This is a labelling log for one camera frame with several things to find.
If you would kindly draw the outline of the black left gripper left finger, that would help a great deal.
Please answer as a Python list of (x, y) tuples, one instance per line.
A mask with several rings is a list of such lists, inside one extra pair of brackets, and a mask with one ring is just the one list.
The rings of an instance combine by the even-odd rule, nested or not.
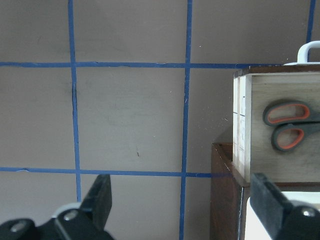
[(79, 204), (62, 206), (50, 220), (36, 225), (16, 218), (0, 225), (2, 240), (112, 240), (105, 225), (112, 208), (111, 178), (100, 174)]

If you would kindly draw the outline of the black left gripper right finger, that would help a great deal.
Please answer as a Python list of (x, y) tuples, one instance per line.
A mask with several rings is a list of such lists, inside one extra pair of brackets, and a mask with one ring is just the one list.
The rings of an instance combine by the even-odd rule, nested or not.
[(316, 206), (288, 199), (263, 173), (251, 175), (250, 205), (273, 240), (320, 238), (320, 211)]

